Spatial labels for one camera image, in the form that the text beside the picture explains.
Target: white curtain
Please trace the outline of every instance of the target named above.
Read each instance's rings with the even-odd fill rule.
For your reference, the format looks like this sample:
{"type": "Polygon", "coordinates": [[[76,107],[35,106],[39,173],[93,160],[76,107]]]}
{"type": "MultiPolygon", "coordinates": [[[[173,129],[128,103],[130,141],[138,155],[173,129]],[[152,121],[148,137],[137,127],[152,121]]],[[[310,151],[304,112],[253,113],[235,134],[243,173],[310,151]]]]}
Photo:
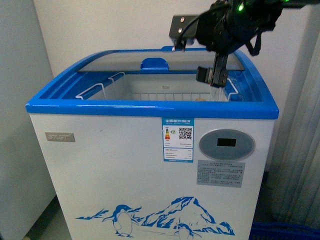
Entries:
{"type": "Polygon", "coordinates": [[[269,176],[273,217],[320,229],[320,35],[278,167],[269,176]]]}

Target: white freezer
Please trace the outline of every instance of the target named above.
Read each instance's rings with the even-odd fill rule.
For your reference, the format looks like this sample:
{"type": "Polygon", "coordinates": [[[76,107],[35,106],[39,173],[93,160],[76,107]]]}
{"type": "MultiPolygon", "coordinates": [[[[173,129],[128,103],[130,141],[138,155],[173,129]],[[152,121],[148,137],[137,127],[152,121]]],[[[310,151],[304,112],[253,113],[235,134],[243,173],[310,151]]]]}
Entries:
{"type": "Polygon", "coordinates": [[[249,238],[278,108],[243,53],[224,90],[172,55],[92,55],[27,104],[73,240],[249,238]]]}

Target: warning label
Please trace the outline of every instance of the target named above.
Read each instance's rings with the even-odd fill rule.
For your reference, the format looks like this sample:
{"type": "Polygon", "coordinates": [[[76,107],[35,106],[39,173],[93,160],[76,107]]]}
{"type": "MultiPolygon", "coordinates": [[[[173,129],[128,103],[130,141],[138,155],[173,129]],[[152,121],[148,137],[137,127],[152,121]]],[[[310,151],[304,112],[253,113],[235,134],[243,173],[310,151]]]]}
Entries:
{"type": "Polygon", "coordinates": [[[245,162],[199,160],[196,184],[241,188],[245,162]]]}
{"type": "Polygon", "coordinates": [[[194,122],[194,118],[162,118],[164,161],[193,162],[194,122]]]}

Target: floor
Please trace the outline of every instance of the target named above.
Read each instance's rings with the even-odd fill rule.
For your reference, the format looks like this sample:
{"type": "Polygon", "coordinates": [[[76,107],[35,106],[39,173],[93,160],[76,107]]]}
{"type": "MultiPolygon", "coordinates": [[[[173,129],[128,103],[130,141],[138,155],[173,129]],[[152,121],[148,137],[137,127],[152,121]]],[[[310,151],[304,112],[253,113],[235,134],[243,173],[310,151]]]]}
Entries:
{"type": "MultiPolygon", "coordinates": [[[[268,223],[273,221],[271,215],[272,190],[265,184],[266,177],[263,178],[254,222],[268,223]]],[[[26,236],[31,240],[72,240],[57,197],[52,200],[26,236]]]]}

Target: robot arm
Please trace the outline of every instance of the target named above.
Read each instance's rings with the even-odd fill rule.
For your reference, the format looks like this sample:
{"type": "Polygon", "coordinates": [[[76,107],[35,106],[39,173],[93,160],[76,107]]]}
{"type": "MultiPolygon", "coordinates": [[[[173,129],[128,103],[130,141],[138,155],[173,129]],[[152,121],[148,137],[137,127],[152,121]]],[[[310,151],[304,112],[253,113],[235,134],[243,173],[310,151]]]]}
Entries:
{"type": "Polygon", "coordinates": [[[200,15],[175,15],[169,37],[173,51],[186,48],[197,39],[206,50],[216,52],[213,67],[199,67],[196,79],[213,87],[227,83],[228,55],[246,45],[252,56],[259,54],[261,35],[273,31],[276,21],[285,8],[302,8],[318,4],[320,0],[217,0],[200,15]],[[256,37],[255,45],[250,40],[256,37]]]}

